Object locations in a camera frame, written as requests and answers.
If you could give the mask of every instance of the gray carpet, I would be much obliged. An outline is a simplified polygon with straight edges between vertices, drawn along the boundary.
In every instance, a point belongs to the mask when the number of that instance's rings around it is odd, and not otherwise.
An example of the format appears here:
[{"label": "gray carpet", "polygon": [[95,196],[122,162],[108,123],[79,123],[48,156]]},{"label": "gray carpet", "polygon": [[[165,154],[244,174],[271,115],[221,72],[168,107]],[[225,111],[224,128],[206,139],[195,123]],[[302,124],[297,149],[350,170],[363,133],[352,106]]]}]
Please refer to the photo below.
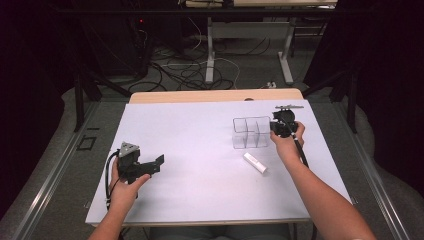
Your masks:
[{"label": "gray carpet", "polygon": [[[260,40],[252,41],[229,41],[216,45],[217,50],[225,49],[225,52],[245,53],[256,46]],[[289,59],[293,78],[296,83],[293,87],[304,89],[301,83],[308,68],[314,49],[317,45],[314,38],[297,40],[295,57]],[[238,88],[261,88],[268,81],[275,81],[278,88],[290,87],[284,83],[282,74],[275,54],[279,45],[271,42],[269,50],[259,56],[225,56],[225,59],[217,62],[223,78],[234,80],[237,77]],[[161,64],[184,62],[182,60],[160,61]],[[159,73],[149,70],[148,76],[142,81],[158,81]],[[178,83],[165,79],[168,90],[178,88]],[[143,91],[152,85],[137,85],[133,91]],[[70,90],[64,94],[66,109],[62,121],[49,147],[46,149],[37,168],[30,180],[21,191],[15,203],[9,209],[0,223],[1,239],[86,239],[92,232],[93,227],[84,223],[88,209],[85,204],[91,201],[96,190],[104,160],[107,157],[109,147],[113,141],[123,106],[128,99],[122,99],[114,91],[101,87],[104,98],[100,103],[86,104],[87,115],[91,116],[83,129],[76,135],[73,133],[75,126],[74,99]],[[318,123],[326,138],[327,144],[345,182],[349,194],[358,202],[355,206],[364,215],[373,231],[379,239],[398,239],[393,235],[393,230],[387,224],[387,216],[381,211],[381,203],[376,198],[374,190],[364,177],[363,166],[359,161],[360,154],[353,147],[352,139],[345,128],[345,122],[337,112],[340,107],[328,100],[326,90],[311,95],[310,100]],[[366,116],[360,111],[357,114],[358,136],[366,152],[372,156],[373,137],[372,129],[366,121]],[[75,143],[75,148],[69,149],[70,142]],[[68,157],[66,165],[57,166],[60,159]],[[393,201],[393,207],[397,210],[399,218],[409,233],[410,239],[422,239],[424,201],[413,189],[399,181],[397,178],[379,169],[384,187]],[[37,208],[32,205],[37,194],[46,186],[45,181],[57,168],[62,168],[56,184],[51,187],[52,196],[46,199],[46,203]],[[31,209],[38,209],[42,214],[38,217],[29,216]],[[31,227],[25,224],[30,220]],[[299,239],[309,239],[311,224],[300,224]],[[144,233],[140,228],[132,228],[127,233],[127,239],[144,239]]]}]

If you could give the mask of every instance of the clear plastic box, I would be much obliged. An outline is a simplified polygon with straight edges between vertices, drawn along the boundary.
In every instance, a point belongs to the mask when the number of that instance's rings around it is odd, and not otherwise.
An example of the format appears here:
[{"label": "clear plastic box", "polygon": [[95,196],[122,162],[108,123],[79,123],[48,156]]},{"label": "clear plastic box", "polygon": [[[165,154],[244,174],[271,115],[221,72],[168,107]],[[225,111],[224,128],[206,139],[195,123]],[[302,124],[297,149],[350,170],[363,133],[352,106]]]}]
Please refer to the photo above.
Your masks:
[{"label": "clear plastic box", "polygon": [[233,119],[233,147],[235,149],[267,147],[270,133],[269,117]]}]

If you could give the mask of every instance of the cable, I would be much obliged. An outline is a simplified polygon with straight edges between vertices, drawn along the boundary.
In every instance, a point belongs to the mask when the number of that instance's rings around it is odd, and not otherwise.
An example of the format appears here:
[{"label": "cable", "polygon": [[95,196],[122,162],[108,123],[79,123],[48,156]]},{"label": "cable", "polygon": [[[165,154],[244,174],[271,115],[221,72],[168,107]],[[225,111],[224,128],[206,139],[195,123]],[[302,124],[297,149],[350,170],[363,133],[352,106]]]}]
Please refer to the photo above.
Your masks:
[{"label": "cable", "polygon": [[250,51],[248,51],[246,53],[225,53],[223,51],[225,51],[227,49],[226,46],[225,46],[225,49],[224,50],[220,50],[220,51],[216,50],[216,52],[219,53],[219,54],[221,54],[221,55],[226,55],[226,56],[246,56],[246,55],[256,55],[257,56],[257,55],[261,55],[261,54],[265,53],[266,51],[268,51],[269,47],[271,46],[271,39],[268,38],[268,44],[267,44],[267,46],[265,47],[264,50],[262,50],[259,53],[252,53],[256,49],[258,49],[258,47],[260,45],[262,45],[262,43],[265,42],[265,40],[266,40],[266,38],[262,39],[262,41],[259,44],[257,44],[252,50],[250,50]]},{"label": "cable", "polygon": [[146,237],[146,239],[150,240],[149,234],[147,234],[146,228],[143,228],[143,232],[144,232],[144,236]]},{"label": "cable", "polygon": [[239,66],[237,64],[235,64],[234,62],[232,62],[232,61],[230,61],[228,59],[225,59],[225,58],[215,58],[214,60],[224,60],[224,61],[227,61],[227,62],[229,62],[229,63],[231,63],[231,64],[233,64],[234,66],[237,67],[237,75],[236,75],[236,78],[234,79],[234,89],[237,89],[236,82],[237,82],[238,77],[240,75],[240,68],[239,68]]},{"label": "cable", "polygon": [[109,196],[112,197],[113,189],[115,189],[116,184],[121,180],[121,178],[118,178],[115,183],[113,184],[112,188],[110,189]]},{"label": "cable", "polygon": [[312,236],[311,236],[311,240],[315,240],[317,239],[317,226],[315,226],[315,224],[312,224]]},{"label": "cable", "polygon": [[[200,65],[202,65],[204,63],[207,63],[207,61],[197,62],[196,60],[190,59],[190,61],[192,63],[172,63],[172,64],[170,64],[169,62],[171,60],[169,60],[167,64],[161,65],[161,67],[167,67],[167,68],[169,68],[171,70],[186,70],[186,69],[191,68],[192,66],[198,66],[198,67],[200,67]],[[187,67],[180,69],[180,68],[171,68],[172,66],[187,66]]]},{"label": "cable", "polygon": [[112,192],[109,192],[109,165],[110,165],[110,161],[112,160],[112,158],[115,157],[115,156],[118,156],[118,154],[119,154],[119,149],[116,150],[116,152],[112,153],[112,155],[110,155],[110,157],[108,158],[108,160],[106,162],[106,167],[105,167],[105,187],[106,187],[105,192],[106,192],[106,208],[107,208],[107,210],[109,210],[109,205],[110,205],[110,200],[111,200],[110,198],[112,196]]},{"label": "cable", "polygon": [[168,90],[166,89],[166,87],[162,85],[162,80],[163,80],[162,72],[161,72],[160,70],[158,70],[158,72],[159,72],[159,74],[160,74],[159,82],[151,82],[151,81],[137,82],[137,83],[134,83],[134,84],[132,84],[131,86],[129,86],[129,87],[128,87],[128,91],[130,91],[130,92],[131,92],[131,89],[132,89],[133,87],[135,87],[135,86],[137,86],[137,85],[142,85],[142,84],[152,84],[152,85],[155,85],[153,88],[151,88],[151,89],[149,89],[149,90],[146,90],[146,92],[152,92],[153,90],[156,90],[156,89],[157,89],[157,88],[159,88],[159,87],[160,87],[160,88],[162,88],[164,91],[168,91]]},{"label": "cable", "polygon": [[305,152],[303,151],[302,145],[300,145],[300,143],[299,143],[299,139],[297,138],[296,134],[293,132],[292,128],[287,123],[287,121],[283,117],[281,117],[280,119],[284,122],[284,124],[286,124],[287,128],[289,129],[290,135],[293,138],[294,143],[296,144],[297,151],[299,152],[300,158],[302,159],[302,163],[307,168],[309,168],[309,164],[308,164],[308,161],[306,160]]},{"label": "cable", "polygon": [[[232,61],[229,61],[227,59],[217,59],[217,60],[225,60],[228,61],[232,64],[234,64],[237,68],[237,64],[235,64]],[[222,73],[214,68],[214,71],[216,71],[219,74],[219,78],[217,80],[215,80],[213,83],[209,84],[205,82],[205,77],[203,76],[201,70],[206,69],[207,67],[202,67],[202,64],[207,63],[207,61],[204,62],[197,62],[197,63],[188,63],[188,64],[166,64],[166,65],[159,65],[157,63],[152,63],[152,66],[157,68],[158,70],[160,70],[161,72],[163,72],[166,76],[168,76],[171,80],[176,81],[179,86],[177,87],[177,90],[182,90],[182,87],[185,86],[189,89],[194,89],[194,90],[211,90],[214,88],[217,88],[219,86],[221,86],[223,83],[229,83],[228,87],[225,87],[224,89],[231,89],[234,86],[234,83],[231,80],[228,79],[224,79],[222,77]],[[168,67],[170,68],[170,66],[188,66],[184,69],[181,70],[180,75],[171,73],[169,71],[166,71],[164,69],[164,67]],[[195,70],[190,70],[189,68],[192,66],[198,66],[198,69]],[[200,79],[192,79],[194,77],[196,77],[197,75],[200,75]]]},{"label": "cable", "polygon": [[196,46],[194,46],[190,52],[194,51],[196,48],[198,48],[200,46],[200,44],[202,43],[202,32],[200,31],[200,28],[196,25],[196,23],[194,23],[194,21],[191,18],[188,18],[188,20],[190,20],[191,23],[193,23],[193,26],[197,29],[197,31],[199,32],[199,42],[197,43]]},{"label": "cable", "polygon": [[118,240],[124,240],[125,235],[131,230],[131,228],[123,228],[121,232],[119,233]]}]

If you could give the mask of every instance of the wire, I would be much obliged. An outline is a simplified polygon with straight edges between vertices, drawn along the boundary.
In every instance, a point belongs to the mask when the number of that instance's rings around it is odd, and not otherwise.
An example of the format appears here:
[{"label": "wire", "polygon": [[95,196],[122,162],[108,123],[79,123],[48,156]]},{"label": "wire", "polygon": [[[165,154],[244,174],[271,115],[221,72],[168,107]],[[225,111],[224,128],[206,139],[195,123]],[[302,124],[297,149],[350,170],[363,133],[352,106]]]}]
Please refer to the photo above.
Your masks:
[{"label": "wire", "polygon": [[177,55],[173,50],[171,50],[170,48],[167,48],[165,46],[162,46],[161,49],[156,50],[154,52],[154,54],[160,55],[160,56],[165,56],[165,57],[162,57],[162,58],[151,57],[150,58],[151,61],[161,61],[161,60],[165,60],[165,59],[170,59],[170,58],[176,57],[176,55]]},{"label": "wire", "polygon": [[305,152],[303,151],[302,145],[300,145],[300,143],[299,143],[299,139],[297,138],[296,134],[293,132],[292,128],[287,123],[287,121],[283,117],[281,117],[280,119],[284,122],[284,124],[286,124],[287,128],[289,129],[290,135],[293,138],[294,143],[296,144],[297,151],[300,154],[300,158],[302,159],[303,164],[307,168],[309,168],[309,164],[308,164],[308,161],[306,160]]},{"label": "wire", "polygon": [[146,239],[150,240],[149,234],[147,234],[146,228],[143,228],[143,232],[144,232],[144,236],[146,237]]},{"label": "wire", "polygon": [[216,51],[216,52],[218,52],[219,54],[221,54],[221,55],[226,55],[226,56],[246,56],[246,55],[261,55],[261,54],[263,54],[263,53],[265,53],[266,51],[268,51],[268,49],[269,49],[269,47],[271,46],[271,39],[270,38],[268,38],[268,44],[267,44],[267,46],[265,47],[265,49],[264,50],[262,50],[261,52],[259,52],[259,53],[252,53],[253,51],[255,51],[256,49],[258,49],[259,48],[259,46],[261,46],[262,45],[262,43],[263,42],[265,42],[265,40],[266,40],[267,38],[264,38],[264,39],[262,39],[262,41],[261,42],[259,42],[252,50],[249,50],[248,52],[246,52],[246,53],[225,53],[225,52],[223,52],[223,51],[225,51],[226,49],[227,49],[227,47],[225,46],[225,49],[224,50],[220,50],[220,51]]},{"label": "wire", "polygon": [[[238,73],[235,78],[235,81],[237,81],[238,76],[240,74],[240,68],[238,67],[236,63],[224,58],[217,58],[215,60],[224,60],[236,66],[238,69]],[[219,77],[213,83],[205,83],[205,77],[201,71],[203,69],[206,69],[207,67],[203,67],[201,65],[207,63],[207,61],[203,61],[203,62],[196,62],[195,60],[192,60],[192,61],[193,61],[192,63],[178,63],[178,64],[165,64],[165,65],[152,63],[152,66],[162,71],[171,80],[176,81],[179,84],[177,87],[177,90],[182,90],[183,86],[189,89],[195,89],[195,90],[212,90],[212,89],[223,86],[223,84],[225,83],[227,83],[228,86],[223,87],[224,89],[231,89],[234,86],[234,82],[228,79],[224,79],[222,76],[222,73],[217,68],[214,68],[214,72],[217,72],[219,74]],[[186,66],[186,67],[182,69],[176,69],[176,68],[172,68],[172,66]],[[190,67],[192,66],[197,66],[198,68],[191,70]],[[180,75],[166,71],[164,67],[168,67],[171,70],[180,70],[181,71]],[[200,79],[193,79],[196,76],[200,76]]]},{"label": "wire", "polygon": [[193,26],[197,29],[197,31],[199,32],[199,42],[197,43],[196,46],[194,46],[190,52],[194,51],[196,48],[198,48],[200,46],[200,44],[202,43],[202,32],[200,31],[200,28],[196,25],[196,23],[194,23],[194,21],[191,18],[188,18],[188,20],[190,20],[191,23],[193,23]]},{"label": "wire", "polygon": [[147,41],[147,38],[148,38],[148,34],[147,34],[147,32],[146,32],[146,31],[141,30],[141,29],[138,29],[138,31],[139,31],[139,32],[142,32],[142,33],[144,33],[144,35],[146,35],[146,36],[144,37],[144,40],[143,40],[143,48],[146,48],[146,41]]},{"label": "wire", "polygon": [[124,240],[125,235],[131,230],[131,228],[123,228],[119,233],[118,240]]},{"label": "wire", "polygon": [[105,187],[106,187],[106,208],[107,210],[109,210],[109,205],[110,205],[110,198],[112,196],[112,193],[109,192],[109,165],[110,165],[110,161],[112,160],[113,157],[118,156],[119,154],[119,149],[112,153],[112,155],[110,155],[110,157],[108,158],[107,162],[106,162],[106,167],[105,167]]},{"label": "wire", "polygon": [[312,236],[311,236],[311,240],[315,240],[317,239],[317,226],[315,226],[315,224],[312,224]]},{"label": "wire", "polygon": [[234,62],[232,62],[232,61],[230,61],[228,59],[225,59],[225,58],[215,58],[214,60],[224,60],[224,61],[227,61],[227,62],[229,62],[229,63],[231,63],[231,64],[233,64],[234,66],[237,67],[237,75],[236,75],[236,77],[234,79],[234,89],[237,89],[236,82],[237,82],[238,77],[240,75],[240,68],[239,68],[239,66],[236,63],[234,63]]},{"label": "wire", "polygon": [[110,193],[109,196],[112,197],[112,193],[113,193],[113,189],[115,189],[116,184],[121,180],[121,178],[119,177],[115,183],[113,184],[112,188],[110,189]]},{"label": "wire", "polygon": [[160,71],[160,70],[158,70],[158,72],[159,72],[159,74],[160,74],[160,78],[159,78],[159,82],[151,82],[151,81],[144,81],[144,82],[137,82],[137,83],[134,83],[134,84],[132,84],[131,86],[129,86],[128,87],[128,91],[130,91],[131,92],[131,89],[133,88],[133,87],[135,87],[135,86],[137,86],[137,85],[142,85],[142,84],[151,84],[151,85],[155,85],[153,88],[151,88],[151,89],[148,89],[148,90],[146,90],[146,92],[152,92],[153,90],[156,90],[157,88],[162,88],[162,90],[164,90],[164,91],[168,91],[167,89],[166,89],[166,87],[165,86],[163,86],[162,85],[162,80],[163,80],[163,75],[162,75],[162,72]]}]

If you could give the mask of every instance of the table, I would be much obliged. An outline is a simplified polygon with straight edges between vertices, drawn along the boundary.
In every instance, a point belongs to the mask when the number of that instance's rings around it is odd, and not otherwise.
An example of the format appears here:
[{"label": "table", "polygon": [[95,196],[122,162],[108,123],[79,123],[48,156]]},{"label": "table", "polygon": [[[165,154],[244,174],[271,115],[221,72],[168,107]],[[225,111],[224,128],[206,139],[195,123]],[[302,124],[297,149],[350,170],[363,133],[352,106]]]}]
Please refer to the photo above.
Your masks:
[{"label": "table", "polygon": [[[192,8],[221,8],[223,1],[186,1],[187,7]],[[301,7],[335,5],[337,0],[234,0],[234,7]],[[284,39],[283,51],[278,52],[278,58],[286,84],[293,84],[293,77],[287,62],[291,41],[294,37],[296,18],[288,22],[212,22],[208,17],[208,62],[206,82],[213,82],[215,52],[213,38],[270,38]]]},{"label": "table", "polygon": [[[309,166],[349,199],[306,100],[296,89],[135,93],[127,104],[111,152],[122,141],[140,146],[140,162],[161,154],[161,172],[139,191],[125,226],[187,226],[299,222],[310,219],[272,141],[263,148],[234,149],[233,117],[272,115],[276,105],[293,110],[307,126]],[[249,152],[268,170],[261,174],[243,160]],[[106,214],[104,173],[86,222]]]}]

